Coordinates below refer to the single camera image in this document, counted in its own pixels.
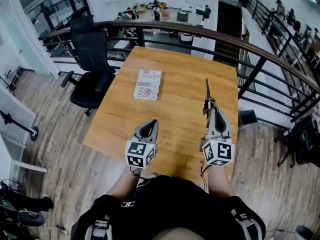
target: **office chair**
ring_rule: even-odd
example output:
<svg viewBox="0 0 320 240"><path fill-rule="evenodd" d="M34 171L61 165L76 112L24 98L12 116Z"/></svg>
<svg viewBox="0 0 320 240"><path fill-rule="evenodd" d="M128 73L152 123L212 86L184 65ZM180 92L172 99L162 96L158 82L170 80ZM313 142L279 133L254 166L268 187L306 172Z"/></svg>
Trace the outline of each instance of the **office chair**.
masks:
<svg viewBox="0 0 320 240"><path fill-rule="evenodd" d="M100 106L116 71L108 64L107 33L104 29L95 29L93 15L74 20L70 33L77 61L88 72L77 81L72 77L74 71L70 71L61 87L68 82L75 85L70 101L86 108L85 114L89 116L91 110Z"/></svg>
<svg viewBox="0 0 320 240"><path fill-rule="evenodd" d="M295 165L295 160L299 165L305 163L313 163L320 167L320 135L318 133L317 124L313 121L312 115L301 118L292 130L286 131L287 138L275 138L274 142L281 142L287 146L287 152L280 157L277 166L280 167L285 159L291 155L292 168Z"/></svg>

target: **wooden floor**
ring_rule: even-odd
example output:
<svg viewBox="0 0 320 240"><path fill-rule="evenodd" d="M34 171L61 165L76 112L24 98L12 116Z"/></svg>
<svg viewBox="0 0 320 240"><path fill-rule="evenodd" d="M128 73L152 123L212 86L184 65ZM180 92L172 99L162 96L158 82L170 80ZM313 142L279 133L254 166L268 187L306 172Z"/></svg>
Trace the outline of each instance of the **wooden floor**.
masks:
<svg viewBox="0 0 320 240"><path fill-rule="evenodd" d="M61 88L60 79L40 78L23 72L16 97L36 114L40 134L28 142L24 160L46 167L47 174L22 169L19 182L30 197L52 198L55 208L45 214L46 225L60 224L69 231L78 217L105 194L125 167L82 145L94 114L69 101L73 86ZM277 167L286 148L273 142L280 129L264 123L244 128L238 134L233 187L238 196L264 220L267 230L294 231L305 225L316 231L320 225L320 169L313 164L296 165L290 161ZM38 227L31 232L39 239L69 239L56 228ZM293 240L287 232L267 233L266 239Z"/></svg>

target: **glass door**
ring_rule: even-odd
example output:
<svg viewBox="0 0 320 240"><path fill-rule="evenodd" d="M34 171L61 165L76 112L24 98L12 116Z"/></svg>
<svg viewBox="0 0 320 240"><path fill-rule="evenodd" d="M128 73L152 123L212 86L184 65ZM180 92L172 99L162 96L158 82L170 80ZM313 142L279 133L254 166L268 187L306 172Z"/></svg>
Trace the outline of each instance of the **glass door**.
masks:
<svg viewBox="0 0 320 240"><path fill-rule="evenodd" d="M0 21L3 22L4 27L6 28L14 45L19 50L20 54L29 63L31 69L39 75L52 77L51 73L46 69L45 65L38 58L31 45L20 32L17 21L13 14L13 10L10 7L10 3L8 0L4 0L0 5Z"/></svg>

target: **trash can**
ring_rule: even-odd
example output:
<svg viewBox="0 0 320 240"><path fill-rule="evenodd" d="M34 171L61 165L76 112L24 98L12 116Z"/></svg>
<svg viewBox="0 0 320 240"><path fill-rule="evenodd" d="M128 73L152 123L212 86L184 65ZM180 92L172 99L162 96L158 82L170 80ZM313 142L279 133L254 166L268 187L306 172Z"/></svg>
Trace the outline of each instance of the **trash can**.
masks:
<svg viewBox="0 0 320 240"><path fill-rule="evenodd" d="M238 128L258 122L256 113L253 109L239 111Z"/></svg>
<svg viewBox="0 0 320 240"><path fill-rule="evenodd" d="M296 240L310 240L314 233L306 226L297 226L295 229Z"/></svg>

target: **wooden table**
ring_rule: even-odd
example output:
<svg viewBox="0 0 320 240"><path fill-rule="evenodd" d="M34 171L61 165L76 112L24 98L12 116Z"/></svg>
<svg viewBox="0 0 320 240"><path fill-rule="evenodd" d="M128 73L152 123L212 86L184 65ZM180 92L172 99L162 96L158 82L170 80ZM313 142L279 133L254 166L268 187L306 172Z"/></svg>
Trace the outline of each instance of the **wooden table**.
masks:
<svg viewBox="0 0 320 240"><path fill-rule="evenodd" d="M162 70L158 100L134 99L140 69ZM159 121L156 158L148 170L199 181L200 139L206 134L203 115L206 78L211 96L231 123L237 144L238 88L234 67L162 49L134 47L107 91L84 144L115 159L125 159L134 129L150 119ZM231 179L234 164L227 165Z"/></svg>

